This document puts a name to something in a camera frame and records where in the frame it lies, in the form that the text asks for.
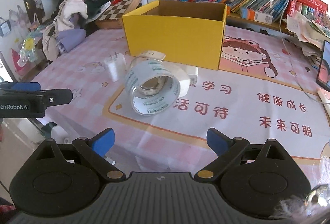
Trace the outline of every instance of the purple clothing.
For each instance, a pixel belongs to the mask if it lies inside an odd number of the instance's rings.
[[[69,52],[86,38],[86,30],[75,28],[60,31],[56,38],[61,53]]]

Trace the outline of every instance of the checkered tablecloth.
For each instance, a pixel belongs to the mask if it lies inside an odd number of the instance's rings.
[[[283,45],[279,39],[228,26],[226,35],[246,40],[253,40],[257,35],[259,42],[264,41],[260,46],[268,50],[272,61],[278,61],[274,64],[279,74],[276,79],[288,84],[294,82],[293,75],[287,70],[289,65],[287,54],[282,51]],[[312,67],[297,48],[291,45],[289,47],[290,51],[292,49],[290,53],[294,61],[297,61],[296,72],[302,73],[301,83],[307,85],[309,90],[315,90],[316,83],[313,83],[315,81],[313,76],[316,74]],[[69,133],[71,140],[79,136],[91,138],[105,128],[113,128],[116,141],[108,156],[115,160],[118,168],[125,173],[130,171],[195,173],[213,161],[217,156],[210,149],[200,147],[198,144],[188,144],[154,135],[102,115],[105,103],[121,87],[120,82],[111,81],[103,64],[106,57],[115,53],[122,53],[126,62],[130,63],[132,57],[129,56],[124,30],[98,30],[36,76],[33,81],[39,82],[41,89],[69,88],[74,93],[74,100],[70,104],[49,107],[46,110],[46,117],[41,121],[47,123],[51,120],[59,124]],[[310,166],[306,166],[304,170],[307,173],[311,172]]]

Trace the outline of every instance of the open box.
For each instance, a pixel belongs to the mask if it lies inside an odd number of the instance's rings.
[[[156,0],[123,15],[130,54],[146,50],[166,61],[217,70],[227,5]]]

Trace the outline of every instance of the white charger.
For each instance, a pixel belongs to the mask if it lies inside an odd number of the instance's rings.
[[[123,54],[115,53],[114,56],[110,55],[110,57],[104,59],[104,63],[107,66],[110,78],[113,82],[116,82],[125,76],[127,67],[125,56]]]

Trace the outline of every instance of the tablet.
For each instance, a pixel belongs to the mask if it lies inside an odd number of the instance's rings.
[[[325,90],[330,91],[330,43],[326,40],[324,41],[323,54],[316,82]]]

